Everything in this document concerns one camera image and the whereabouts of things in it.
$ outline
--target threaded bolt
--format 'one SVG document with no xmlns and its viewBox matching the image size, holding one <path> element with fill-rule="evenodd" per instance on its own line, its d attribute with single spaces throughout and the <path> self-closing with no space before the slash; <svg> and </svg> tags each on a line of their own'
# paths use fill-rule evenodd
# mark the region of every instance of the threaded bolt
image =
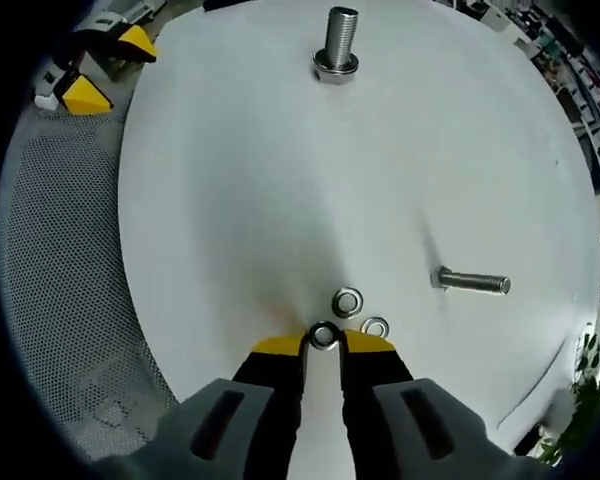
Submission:
<svg viewBox="0 0 600 480">
<path fill-rule="evenodd" d="M 474 292 L 507 295 L 511 290 L 509 277 L 497 275 L 478 275 L 475 273 L 452 272 L 446 267 L 440 267 L 436 272 L 438 282 L 443 288 L 458 288 Z"/>
<path fill-rule="evenodd" d="M 358 12 L 347 7 L 329 11 L 325 46 L 313 56 L 314 75 L 325 83 L 343 84 L 358 70 L 358 58 L 351 53 L 358 26 Z"/>
<path fill-rule="evenodd" d="M 324 49 L 331 68 L 340 69 L 349 62 L 353 36 L 358 26 L 358 12 L 347 7 L 333 7 L 329 11 L 327 39 Z"/>
</svg>

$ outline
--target bolt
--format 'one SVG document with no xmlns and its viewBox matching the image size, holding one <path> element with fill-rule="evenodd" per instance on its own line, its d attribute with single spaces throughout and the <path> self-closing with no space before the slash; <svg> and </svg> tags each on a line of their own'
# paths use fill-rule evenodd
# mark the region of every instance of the bolt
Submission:
<svg viewBox="0 0 600 480">
<path fill-rule="evenodd" d="M 442 288 L 458 288 L 474 292 L 507 295 L 511 290 L 509 277 L 496 275 L 478 275 L 475 273 L 452 272 L 446 267 L 440 267 L 436 272 L 437 280 Z"/>
<path fill-rule="evenodd" d="M 329 11 L 325 47 L 313 56 L 315 76 L 327 83 L 344 83 L 358 70 L 358 58 L 351 53 L 358 25 L 358 12 L 347 7 Z"/>
</svg>

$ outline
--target perforated metal mesh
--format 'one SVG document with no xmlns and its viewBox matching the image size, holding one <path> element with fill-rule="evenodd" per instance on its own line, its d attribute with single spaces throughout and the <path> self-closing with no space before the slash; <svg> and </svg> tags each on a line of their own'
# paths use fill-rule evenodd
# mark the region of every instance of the perforated metal mesh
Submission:
<svg viewBox="0 0 600 480">
<path fill-rule="evenodd" d="M 0 287 L 31 384 L 87 458 L 152 438 L 175 399 L 144 340 L 118 231 L 119 149 L 130 91 L 98 116 L 22 116 L 0 188 Z"/>
</svg>

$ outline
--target white round platform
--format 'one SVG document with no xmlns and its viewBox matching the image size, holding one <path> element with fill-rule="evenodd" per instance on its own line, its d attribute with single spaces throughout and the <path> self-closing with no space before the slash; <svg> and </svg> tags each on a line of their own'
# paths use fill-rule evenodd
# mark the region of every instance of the white round platform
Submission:
<svg viewBox="0 0 600 480">
<path fill-rule="evenodd" d="M 550 394 L 506 434 L 499 422 L 595 318 L 585 160 L 550 88 L 498 34 L 432 2 L 346 5 L 360 11 L 360 70 L 344 86 L 310 73 L 322 0 L 198 10 L 160 35 L 119 179 L 143 332 L 184 400 L 231 378 L 259 339 L 334 320 L 331 296 L 352 286 L 364 310 L 339 324 L 384 317 L 412 373 L 512 448 Z M 434 290 L 441 263 L 508 275 L 511 293 Z M 337 372 L 335 352 L 311 352 L 289 478 L 315 464 L 353 478 Z"/>
</svg>

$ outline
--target green plant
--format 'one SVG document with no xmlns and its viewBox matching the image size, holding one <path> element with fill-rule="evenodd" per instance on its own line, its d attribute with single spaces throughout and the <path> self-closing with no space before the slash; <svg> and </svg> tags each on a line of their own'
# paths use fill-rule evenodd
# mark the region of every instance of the green plant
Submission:
<svg viewBox="0 0 600 480">
<path fill-rule="evenodd" d="M 582 354 L 576 367 L 571 391 L 576 397 L 576 409 L 571 422 L 557 440 L 544 440 L 539 459 L 550 465 L 563 455 L 580 447 L 600 417 L 600 345 L 596 335 L 585 336 Z"/>
</svg>

